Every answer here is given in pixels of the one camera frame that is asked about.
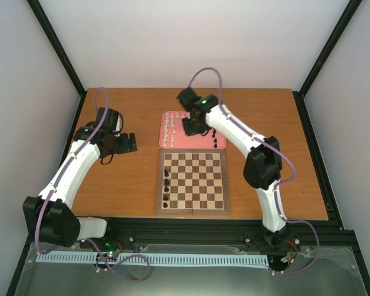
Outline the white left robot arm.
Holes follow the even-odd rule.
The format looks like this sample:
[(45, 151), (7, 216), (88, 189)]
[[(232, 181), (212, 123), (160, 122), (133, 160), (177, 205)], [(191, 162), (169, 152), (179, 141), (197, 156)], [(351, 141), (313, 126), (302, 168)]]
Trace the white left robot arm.
[(90, 168), (114, 155), (135, 152), (133, 133), (123, 133), (123, 116), (108, 108), (99, 108), (96, 119), (81, 126), (73, 136), (70, 150), (49, 184), (36, 196), (27, 197), (23, 212), (29, 235), (40, 254), (43, 244), (71, 247), (77, 241), (94, 238), (102, 248), (113, 246), (116, 233), (107, 220), (94, 216), (77, 217), (73, 203)]

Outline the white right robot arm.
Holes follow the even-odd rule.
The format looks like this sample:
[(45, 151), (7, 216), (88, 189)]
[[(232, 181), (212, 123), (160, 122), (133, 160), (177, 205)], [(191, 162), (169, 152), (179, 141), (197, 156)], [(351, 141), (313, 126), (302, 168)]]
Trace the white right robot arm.
[(187, 87), (178, 94), (177, 100), (188, 113), (183, 119), (186, 135), (215, 130), (245, 157), (243, 176), (257, 192), (262, 210), (263, 240), (269, 249), (277, 249), (287, 234), (287, 217), (278, 185), (282, 170), (279, 141), (249, 128), (212, 94), (200, 97)]

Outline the wooden chessboard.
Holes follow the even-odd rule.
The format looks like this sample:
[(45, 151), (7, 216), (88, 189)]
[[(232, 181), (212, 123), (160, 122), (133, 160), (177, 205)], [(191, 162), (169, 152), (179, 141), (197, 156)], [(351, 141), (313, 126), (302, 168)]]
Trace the wooden chessboard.
[[(169, 177), (164, 177), (164, 170)], [(164, 179), (169, 191), (164, 192)], [(161, 150), (155, 212), (163, 215), (230, 213), (226, 155), (222, 149)]]

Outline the black aluminium frame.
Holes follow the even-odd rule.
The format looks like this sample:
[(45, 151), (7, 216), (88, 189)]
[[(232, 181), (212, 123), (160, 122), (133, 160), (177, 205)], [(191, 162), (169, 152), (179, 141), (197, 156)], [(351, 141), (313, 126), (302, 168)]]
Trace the black aluminium frame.
[[(81, 108), (84, 105), (87, 92), (83, 89), (81, 81), (65, 53), (65, 50), (60, 43), (41, 3), (39, 1), (29, 1), (28, 5), (80, 95), (80, 102), (75, 114), (75, 119), (77, 120), (80, 117)], [(332, 245), (338, 247), (346, 245), (353, 248), (356, 267), (360, 271), (361, 282), (366, 289), (366, 294), (370, 295), (370, 277), (366, 264), (361, 254), (354, 231), (346, 230), (343, 226), (339, 209), (331, 188), (331, 182), (329, 181), (321, 151), (311, 124), (310, 116), (305, 105), (305, 96), (307, 92), (315, 82), (315, 79), (318, 77), (325, 62), (328, 60), (328, 57), (337, 45), (340, 37), (360, 5), (360, 0), (350, 0), (348, 2), (316, 59), (316, 62), (307, 75), (305, 82), (299, 91), (295, 91), (293, 93), (293, 97), (329, 217), (328, 221), (316, 221), (313, 225), (322, 230), (319, 238), (323, 246), (327, 247)], [(222, 222), (217, 225), (213, 225), (211, 221), (204, 220), (200, 225), (197, 225), (196, 220), (194, 219), (180, 221), (177, 218), (173, 220), (159, 218), (154, 223), (150, 222), (148, 218), (138, 218), (137, 222), (141, 225), (142, 230), (153, 230), (155, 241), (163, 239), (164, 242), (200, 242), (202, 234), (207, 234), (208, 240), (210, 241), (216, 238), (218, 242), (222, 242), (225, 238), (229, 238), (234, 235), (234, 228), (236, 227), (234, 222)]]

